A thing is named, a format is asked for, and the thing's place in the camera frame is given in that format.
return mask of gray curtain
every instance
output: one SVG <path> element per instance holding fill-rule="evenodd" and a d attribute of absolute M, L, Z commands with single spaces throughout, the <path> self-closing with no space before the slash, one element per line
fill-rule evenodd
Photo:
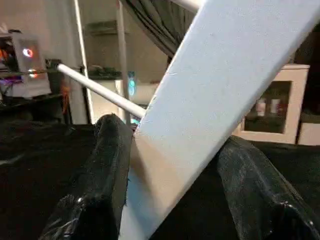
<path fill-rule="evenodd" d="M 194 14 L 169 0 L 121 0 L 148 37 L 172 58 Z"/>

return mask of white wall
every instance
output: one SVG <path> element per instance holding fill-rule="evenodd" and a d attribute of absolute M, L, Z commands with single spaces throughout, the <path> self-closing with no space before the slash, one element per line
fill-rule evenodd
<path fill-rule="evenodd" d="M 4 0 L 0 5 L 0 23 L 37 36 L 45 58 L 61 59 L 71 67 L 80 66 L 72 0 Z M 74 81 L 69 83 L 72 120 L 75 124 L 86 123 L 81 87 Z"/>

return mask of wall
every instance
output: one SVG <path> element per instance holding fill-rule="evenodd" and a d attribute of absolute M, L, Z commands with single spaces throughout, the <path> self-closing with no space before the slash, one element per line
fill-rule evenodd
<path fill-rule="evenodd" d="M 6 0 L 1 2 L 0 23 L 9 29 L 20 29 L 37 36 L 45 58 L 61 59 L 66 65 L 81 64 L 72 0 Z M 86 123 L 86 110 L 81 86 L 70 84 L 72 120 Z"/>
<path fill-rule="evenodd" d="M 130 15 L 127 14 L 126 20 L 130 26 L 129 54 L 137 79 L 142 83 L 159 82 L 167 69 L 167 55 L 148 38 Z"/>

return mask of glass panel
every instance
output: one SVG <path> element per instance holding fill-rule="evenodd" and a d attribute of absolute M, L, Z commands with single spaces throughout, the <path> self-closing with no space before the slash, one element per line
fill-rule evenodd
<path fill-rule="evenodd" d="M 291 81 L 273 81 L 244 119 L 244 130 L 283 134 Z"/>

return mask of metal pole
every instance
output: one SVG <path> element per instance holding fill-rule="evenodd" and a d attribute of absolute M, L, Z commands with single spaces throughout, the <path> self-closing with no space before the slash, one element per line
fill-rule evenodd
<path fill-rule="evenodd" d="M 204 0 L 171 0 L 171 1 L 189 10 L 190 12 L 196 13 Z"/>
<path fill-rule="evenodd" d="M 118 32 L 121 73 L 122 73 L 122 81 L 119 83 L 120 84 L 119 94 L 124 98 L 129 99 L 124 12 L 123 12 L 123 5 L 119 0 L 117 1 L 117 8 L 116 8 L 116 23 L 117 23 L 117 32 Z M 124 111 L 123 109 L 120 109 L 119 116 L 127 125 L 131 124 L 130 114 L 128 112 Z"/>
<path fill-rule="evenodd" d="M 146 110 L 140 107 L 139 105 L 134 104 L 133 102 L 125 99 L 124 97 L 114 93 L 113 91 L 105 88 L 104 86 L 96 83 L 95 81 L 83 76 L 79 72 L 71 69 L 70 67 L 59 64 L 57 67 L 58 71 L 68 75 L 72 79 L 76 80 L 78 83 L 84 85 L 88 89 L 94 91 L 96 94 L 99 94 L 101 97 L 109 100 L 115 105 L 127 110 L 129 113 L 135 115 L 138 118 L 143 118 L 146 114 Z"/>
<path fill-rule="evenodd" d="M 88 78 L 89 77 L 88 76 L 88 66 L 87 66 L 84 36 L 82 33 L 82 24 L 81 24 L 79 2 L 78 2 L 78 0 L 73 0 L 73 3 L 74 3 L 74 9 L 75 9 L 75 19 L 76 19 L 76 26 L 77 26 L 77 31 L 78 31 L 78 38 L 79 38 L 79 43 L 80 43 L 81 60 L 82 60 L 83 66 L 84 66 L 84 75 Z M 87 96 L 87 102 L 88 102 L 88 108 L 89 108 L 90 123 L 92 123 L 92 121 L 94 119 L 94 110 L 93 110 L 91 93 L 90 93 L 89 89 L 86 89 L 86 96 Z"/>

